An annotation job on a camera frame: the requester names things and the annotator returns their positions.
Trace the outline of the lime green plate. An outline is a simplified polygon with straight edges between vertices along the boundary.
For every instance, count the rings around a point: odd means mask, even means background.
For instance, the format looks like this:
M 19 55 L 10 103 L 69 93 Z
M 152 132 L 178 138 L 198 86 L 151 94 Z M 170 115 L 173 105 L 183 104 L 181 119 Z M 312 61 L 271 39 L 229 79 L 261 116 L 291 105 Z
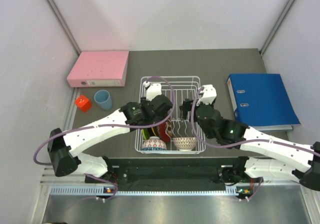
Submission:
M 142 129 L 141 133 L 144 140 L 148 140 L 150 138 L 150 134 L 147 128 Z

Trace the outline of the red floral plate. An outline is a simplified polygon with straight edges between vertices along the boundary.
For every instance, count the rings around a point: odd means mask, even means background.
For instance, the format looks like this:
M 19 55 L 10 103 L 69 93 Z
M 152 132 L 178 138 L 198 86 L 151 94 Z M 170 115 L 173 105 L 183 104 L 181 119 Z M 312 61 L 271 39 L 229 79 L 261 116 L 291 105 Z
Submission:
M 172 129 L 173 129 L 173 126 L 170 120 L 167 120 L 166 122 L 160 124 L 158 126 L 159 138 L 165 143 L 169 143 L 173 136 Z

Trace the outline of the blue plastic cup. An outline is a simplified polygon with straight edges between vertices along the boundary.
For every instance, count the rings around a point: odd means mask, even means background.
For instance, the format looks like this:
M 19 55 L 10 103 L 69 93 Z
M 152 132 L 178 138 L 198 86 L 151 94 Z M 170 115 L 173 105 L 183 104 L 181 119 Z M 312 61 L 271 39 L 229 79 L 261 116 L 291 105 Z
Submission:
M 112 98 L 110 96 L 110 93 L 107 90 L 99 90 L 94 95 L 94 101 L 98 104 L 100 108 L 103 110 L 110 110 L 113 105 Z

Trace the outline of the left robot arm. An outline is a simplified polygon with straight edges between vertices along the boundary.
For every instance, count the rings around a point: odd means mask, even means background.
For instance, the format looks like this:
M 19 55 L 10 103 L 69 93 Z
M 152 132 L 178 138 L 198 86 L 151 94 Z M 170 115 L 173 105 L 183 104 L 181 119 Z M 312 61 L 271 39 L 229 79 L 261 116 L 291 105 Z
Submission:
M 159 123 L 172 108 L 173 103 L 163 94 L 152 100 L 143 97 L 139 103 L 129 102 L 112 114 L 77 130 L 53 130 L 47 151 L 55 176 L 65 177 L 77 173 L 109 182 L 114 171 L 108 159 L 85 154 L 84 151 L 112 137 Z

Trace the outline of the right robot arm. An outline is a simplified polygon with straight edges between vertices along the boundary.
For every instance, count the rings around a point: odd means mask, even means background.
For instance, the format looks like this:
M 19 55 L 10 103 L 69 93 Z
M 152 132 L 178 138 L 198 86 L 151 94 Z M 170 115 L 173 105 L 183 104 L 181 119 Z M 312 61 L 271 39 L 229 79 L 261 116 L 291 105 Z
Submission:
M 320 143 L 299 144 L 265 134 L 236 120 L 225 119 L 213 104 L 196 104 L 185 99 L 179 107 L 182 119 L 198 124 L 206 138 L 217 144 L 205 145 L 217 149 L 236 148 L 266 157 L 239 157 L 233 164 L 233 176 L 239 182 L 249 178 L 280 178 L 301 184 L 313 191 L 320 189 Z

